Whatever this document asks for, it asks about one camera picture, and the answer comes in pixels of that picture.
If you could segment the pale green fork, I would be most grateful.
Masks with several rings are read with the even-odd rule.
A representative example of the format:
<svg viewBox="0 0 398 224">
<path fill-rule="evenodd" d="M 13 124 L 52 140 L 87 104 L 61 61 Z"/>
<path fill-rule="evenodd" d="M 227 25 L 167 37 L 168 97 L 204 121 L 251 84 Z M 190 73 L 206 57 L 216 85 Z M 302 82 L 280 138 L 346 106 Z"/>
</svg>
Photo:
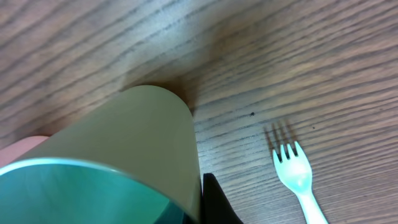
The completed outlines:
<svg viewBox="0 0 398 224">
<path fill-rule="evenodd" d="M 272 150 L 277 176 L 296 195 L 306 223 L 328 224 L 313 194 L 313 173 L 309 160 L 298 141 L 294 141 L 294 147 L 296 153 L 290 144 L 281 144 L 280 154 Z"/>
</svg>

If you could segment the green plastic cup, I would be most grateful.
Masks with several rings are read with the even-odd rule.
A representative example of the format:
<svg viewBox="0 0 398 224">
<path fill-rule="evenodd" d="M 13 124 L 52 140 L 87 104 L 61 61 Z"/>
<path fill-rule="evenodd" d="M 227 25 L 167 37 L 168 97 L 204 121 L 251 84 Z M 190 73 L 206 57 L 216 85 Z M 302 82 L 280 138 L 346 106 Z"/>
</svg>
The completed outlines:
<svg viewBox="0 0 398 224">
<path fill-rule="evenodd" d="M 192 114 L 136 86 L 1 167 L 2 223 L 197 223 Z"/>
</svg>

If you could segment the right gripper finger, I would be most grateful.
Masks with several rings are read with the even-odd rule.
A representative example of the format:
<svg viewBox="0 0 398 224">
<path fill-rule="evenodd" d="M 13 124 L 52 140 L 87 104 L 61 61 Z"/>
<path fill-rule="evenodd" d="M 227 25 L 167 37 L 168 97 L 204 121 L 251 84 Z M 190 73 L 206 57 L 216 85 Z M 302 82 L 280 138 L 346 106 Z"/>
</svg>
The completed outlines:
<svg viewBox="0 0 398 224">
<path fill-rule="evenodd" d="M 212 173 L 203 174 L 202 223 L 243 224 Z"/>
</svg>

